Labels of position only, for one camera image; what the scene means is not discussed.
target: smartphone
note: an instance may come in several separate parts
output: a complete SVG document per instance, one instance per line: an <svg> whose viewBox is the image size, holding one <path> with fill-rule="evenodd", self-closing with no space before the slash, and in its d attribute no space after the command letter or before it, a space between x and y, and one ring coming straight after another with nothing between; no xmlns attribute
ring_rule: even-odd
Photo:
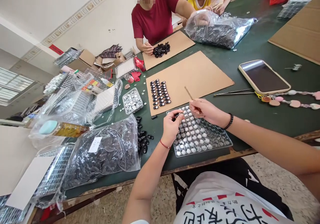
<svg viewBox="0 0 320 224"><path fill-rule="evenodd" d="M239 70L258 94L275 94L291 89L291 85L263 60L242 63Z"/></svg>

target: metal tweezers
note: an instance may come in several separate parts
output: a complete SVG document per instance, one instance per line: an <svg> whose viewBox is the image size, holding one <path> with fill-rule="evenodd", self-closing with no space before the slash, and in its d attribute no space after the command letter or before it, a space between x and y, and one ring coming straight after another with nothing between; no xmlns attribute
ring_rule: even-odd
<svg viewBox="0 0 320 224"><path fill-rule="evenodd" d="M254 94L254 93L255 93L255 92L238 93L238 92L245 91L245 90L236 90L236 91L225 92L225 93L221 93L221 94L214 94L213 97L216 97L216 96L218 96L218 95Z"/></svg>

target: phone case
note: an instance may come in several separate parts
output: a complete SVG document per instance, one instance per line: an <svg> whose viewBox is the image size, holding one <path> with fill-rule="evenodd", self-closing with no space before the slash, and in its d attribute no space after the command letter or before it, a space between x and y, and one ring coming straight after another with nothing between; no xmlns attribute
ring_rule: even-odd
<svg viewBox="0 0 320 224"><path fill-rule="evenodd" d="M249 62L253 62L253 61L257 61L257 60L252 60L252 61L248 61L248 62L244 62L242 64L246 64ZM258 93L258 94L262 94L262 95L268 95L268 94L275 94L275 93L282 93L282 92L287 92L291 89L291 85L284 79L282 78L277 72L275 72L271 66L269 66L265 61L263 61L263 63L268 66L270 68L270 70L272 70L281 80L283 80L283 82L285 82L289 88L287 89L281 89L281 90L273 90L273 91L269 91L269 92L262 92L258 89L258 87L254 84L254 82L250 79L250 77L247 75L247 73L242 69L241 65L239 65L238 69L240 70L240 72L243 74L243 76L247 79L247 81L250 83L250 85L252 86L252 88Z"/></svg>

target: red t-shirt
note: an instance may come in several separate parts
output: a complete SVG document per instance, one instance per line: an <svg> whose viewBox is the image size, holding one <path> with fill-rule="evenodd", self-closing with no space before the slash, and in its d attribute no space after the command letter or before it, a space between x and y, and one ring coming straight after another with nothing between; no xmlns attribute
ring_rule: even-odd
<svg viewBox="0 0 320 224"><path fill-rule="evenodd" d="M176 11L178 0L156 0L150 10L137 4L131 13L134 38L145 36L151 45L173 32L171 12Z"/></svg>

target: red string bracelet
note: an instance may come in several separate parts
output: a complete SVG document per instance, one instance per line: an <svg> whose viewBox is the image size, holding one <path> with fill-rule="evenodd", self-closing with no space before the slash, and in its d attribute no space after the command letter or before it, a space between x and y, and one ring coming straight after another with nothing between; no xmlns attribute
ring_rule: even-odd
<svg viewBox="0 0 320 224"><path fill-rule="evenodd" d="M167 147L165 144L162 143L161 139L160 139L160 143L167 149L170 149L170 147Z"/></svg>

